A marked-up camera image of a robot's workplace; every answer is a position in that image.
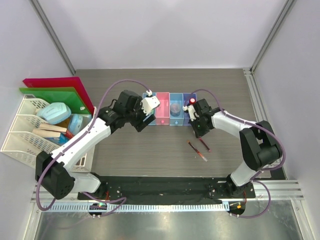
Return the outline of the clear red pen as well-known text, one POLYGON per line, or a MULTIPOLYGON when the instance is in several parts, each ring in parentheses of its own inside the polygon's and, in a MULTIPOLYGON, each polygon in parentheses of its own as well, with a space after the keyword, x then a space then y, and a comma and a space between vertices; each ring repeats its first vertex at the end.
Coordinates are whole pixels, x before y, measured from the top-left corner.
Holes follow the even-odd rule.
POLYGON ((208 161, 202 153, 198 153, 198 155, 199 155, 205 162, 208 161))

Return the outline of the sky blue drawer box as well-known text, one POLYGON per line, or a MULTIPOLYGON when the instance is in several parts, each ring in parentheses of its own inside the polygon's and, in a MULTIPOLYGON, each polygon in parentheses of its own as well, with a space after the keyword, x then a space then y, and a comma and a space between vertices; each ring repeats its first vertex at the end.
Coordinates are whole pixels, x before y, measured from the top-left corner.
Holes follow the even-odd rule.
POLYGON ((151 100, 154 100, 154 99, 156 98, 156 93, 153 92, 152 95, 148 95, 147 92, 144 92, 144 93, 142 94, 142 98, 143 98, 143 99, 151 99, 151 100))

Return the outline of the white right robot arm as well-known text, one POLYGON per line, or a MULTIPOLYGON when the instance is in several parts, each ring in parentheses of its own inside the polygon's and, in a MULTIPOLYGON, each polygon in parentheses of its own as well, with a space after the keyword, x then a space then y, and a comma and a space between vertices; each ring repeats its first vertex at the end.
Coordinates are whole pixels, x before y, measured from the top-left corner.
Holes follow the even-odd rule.
POLYGON ((280 140, 265 120, 254 122, 236 117, 223 108, 212 108, 204 98, 192 99, 182 109, 189 115, 196 138, 218 129, 239 139, 243 161, 226 177, 225 190, 230 197, 241 195, 263 168, 284 156, 280 140))

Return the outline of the dark red pen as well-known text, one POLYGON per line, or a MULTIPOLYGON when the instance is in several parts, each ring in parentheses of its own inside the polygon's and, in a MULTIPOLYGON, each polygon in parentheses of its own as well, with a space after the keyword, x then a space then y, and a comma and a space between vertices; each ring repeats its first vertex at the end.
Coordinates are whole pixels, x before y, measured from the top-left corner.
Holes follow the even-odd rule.
POLYGON ((199 152, 199 150, 189 141, 187 140, 187 143, 190 145, 190 147, 200 156, 201 153, 199 152))

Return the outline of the red black stamp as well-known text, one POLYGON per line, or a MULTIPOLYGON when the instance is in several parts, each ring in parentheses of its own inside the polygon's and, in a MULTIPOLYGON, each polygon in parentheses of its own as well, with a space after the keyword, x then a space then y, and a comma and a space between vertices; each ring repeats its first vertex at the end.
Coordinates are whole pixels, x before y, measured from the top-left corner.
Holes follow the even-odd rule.
POLYGON ((190 104, 190 105, 193 105, 193 104, 196 103, 196 101, 197 101, 197 100, 196 100, 195 98, 190 98, 190 99, 189 99, 189 104, 190 104))

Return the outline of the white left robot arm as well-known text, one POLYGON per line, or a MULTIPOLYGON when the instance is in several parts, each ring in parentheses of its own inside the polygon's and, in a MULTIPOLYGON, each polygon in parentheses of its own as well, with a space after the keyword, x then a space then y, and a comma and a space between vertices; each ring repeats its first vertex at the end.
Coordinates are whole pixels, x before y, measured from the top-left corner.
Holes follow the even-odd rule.
POLYGON ((89 150, 103 139, 108 138, 126 123, 141 132, 153 120, 153 111, 160 106, 160 101, 152 92, 146 97, 124 90, 113 106, 99 110, 94 118, 67 143, 51 153, 42 151, 36 157, 35 179, 55 199, 60 200, 70 193, 87 192, 100 200, 107 192, 106 183, 96 173, 73 172, 75 164, 89 150))

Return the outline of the pink drawer box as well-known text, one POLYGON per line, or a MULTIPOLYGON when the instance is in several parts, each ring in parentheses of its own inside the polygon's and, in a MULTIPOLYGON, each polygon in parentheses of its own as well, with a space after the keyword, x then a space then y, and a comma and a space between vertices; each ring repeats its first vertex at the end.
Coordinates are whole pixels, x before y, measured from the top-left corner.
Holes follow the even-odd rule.
POLYGON ((156 125, 169 125, 170 124, 170 93, 157 92, 160 105, 155 109, 155 122, 156 125))

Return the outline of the light blue drawer box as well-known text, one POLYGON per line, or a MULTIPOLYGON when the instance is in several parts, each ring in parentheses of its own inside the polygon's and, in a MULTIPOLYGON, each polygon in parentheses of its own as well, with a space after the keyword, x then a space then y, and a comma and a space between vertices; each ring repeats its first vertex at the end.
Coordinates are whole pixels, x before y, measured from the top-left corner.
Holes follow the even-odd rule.
POLYGON ((170 126, 182 126, 184 122, 183 112, 183 94, 182 93, 170 93, 169 94, 169 117, 170 126))

